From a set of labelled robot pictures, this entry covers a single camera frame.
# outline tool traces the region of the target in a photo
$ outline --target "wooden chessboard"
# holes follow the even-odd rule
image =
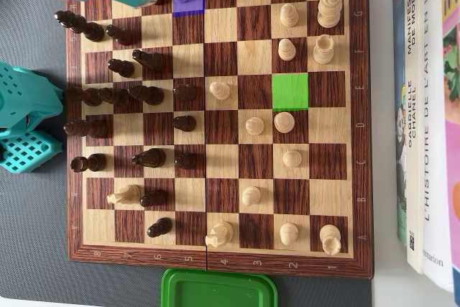
[[[297,26],[280,23],[284,3],[297,8]],[[132,9],[111,0],[66,1],[88,21],[130,29],[135,43],[121,46],[105,37],[94,43],[66,31],[68,87],[157,86],[158,106],[136,101],[123,109],[68,103],[68,119],[105,119],[109,136],[68,138],[68,162],[100,152],[108,166],[97,173],[68,169],[68,256],[85,262],[118,262],[208,270],[327,275],[373,275],[372,158],[369,84],[368,0],[344,0],[341,21],[331,29],[316,19],[318,0],[204,0],[204,13],[175,17],[172,2]],[[317,36],[330,34],[335,55],[328,65],[313,59]],[[296,47],[291,61],[279,59],[277,44],[287,37]],[[165,54],[161,73],[135,64],[131,78],[107,67],[110,58],[131,59],[133,49]],[[228,83],[231,96],[218,101],[214,81]],[[173,98],[172,89],[191,83],[194,101]],[[279,111],[295,118],[293,131],[272,125]],[[192,132],[173,128],[173,117],[192,115]],[[250,136],[245,121],[258,116],[265,130]],[[162,148],[161,168],[131,165],[131,155]],[[282,163],[286,150],[302,155],[299,168]],[[197,154],[195,170],[180,170],[174,156]],[[107,204],[106,196],[136,184],[144,193],[167,191],[164,205]],[[253,206],[242,191],[262,192]],[[170,233],[154,239],[147,228],[169,217]],[[224,247],[205,246],[219,221],[234,228]],[[280,227],[294,223],[297,241],[285,246]],[[319,231],[325,224],[341,232],[341,251],[327,255]]]

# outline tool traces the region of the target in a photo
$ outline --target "green container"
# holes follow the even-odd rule
[[[263,275],[168,269],[161,307],[276,307],[277,291]]]

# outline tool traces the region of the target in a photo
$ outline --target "green highlighted square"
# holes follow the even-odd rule
[[[272,75],[274,111],[308,109],[308,73]]]

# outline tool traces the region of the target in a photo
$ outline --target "gray table surface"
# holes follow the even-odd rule
[[[65,88],[63,0],[0,0],[0,60]],[[39,129],[65,141],[64,116]],[[158,306],[161,267],[70,262],[65,251],[65,154],[33,173],[0,169],[0,295],[106,307]],[[279,306],[370,306],[371,281],[273,275]]]

